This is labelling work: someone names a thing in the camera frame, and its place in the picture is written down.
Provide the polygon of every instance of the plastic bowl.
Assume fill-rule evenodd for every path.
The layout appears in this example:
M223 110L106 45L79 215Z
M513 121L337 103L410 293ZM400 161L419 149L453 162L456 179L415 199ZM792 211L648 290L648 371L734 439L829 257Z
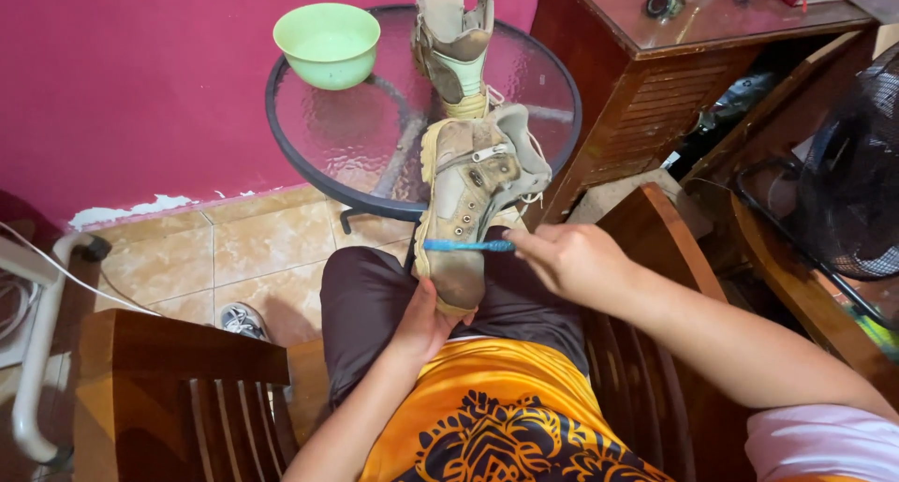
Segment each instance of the plastic bowl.
M323 2L282 16L273 36L294 73L306 83L342 90L371 74L381 27L365 9Z

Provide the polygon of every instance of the wristwatch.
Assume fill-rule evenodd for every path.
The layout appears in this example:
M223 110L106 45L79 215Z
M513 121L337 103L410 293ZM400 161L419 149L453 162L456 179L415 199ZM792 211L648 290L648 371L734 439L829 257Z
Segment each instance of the wristwatch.
M646 0L646 15L652 18L670 18L683 9L684 0Z

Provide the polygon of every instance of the hand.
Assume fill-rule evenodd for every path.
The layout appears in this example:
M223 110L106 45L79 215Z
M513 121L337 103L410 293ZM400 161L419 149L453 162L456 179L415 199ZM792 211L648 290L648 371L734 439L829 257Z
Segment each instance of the hand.
M547 289L574 303L613 313L619 300L635 289L640 267L596 225L543 224L533 235L511 229L503 237L518 247L515 255L534 269Z
M418 368L431 361L441 350L450 332L459 321L466 326L471 324L475 314L464 318L445 315L437 309L437 289L431 279L422 278L418 281L418 288L405 308L403 320L397 327L390 345L403 354Z

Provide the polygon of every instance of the tan boot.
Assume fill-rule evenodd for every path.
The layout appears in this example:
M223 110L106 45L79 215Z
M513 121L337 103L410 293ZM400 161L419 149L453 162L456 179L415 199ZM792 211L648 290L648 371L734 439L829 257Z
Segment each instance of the tan boot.
M478 0L478 6L468 12L464 0L416 2L415 66L431 79L448 117L484 117L488 108L484 61L494 31L494 0Z
M478 251L425 251L425 239L482 242L505 205L542 192L552 170L528 132L528 110L512 104L485 119L446 119L421 139L421 177L431 202L415 231L415 270L430 277L442 312L464 316L484 297Z

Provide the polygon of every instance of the toothbrush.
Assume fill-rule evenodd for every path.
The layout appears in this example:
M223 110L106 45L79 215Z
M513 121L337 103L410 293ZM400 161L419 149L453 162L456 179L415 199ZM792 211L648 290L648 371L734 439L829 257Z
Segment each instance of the toothbrush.
M494 240L491 242L480 242L476 244L467 244L464 242L454 242L452 240L424 240L424 250L432 251L450 251L450 250L486 250L489 252L511 252L515 250L515 244L505 240Z

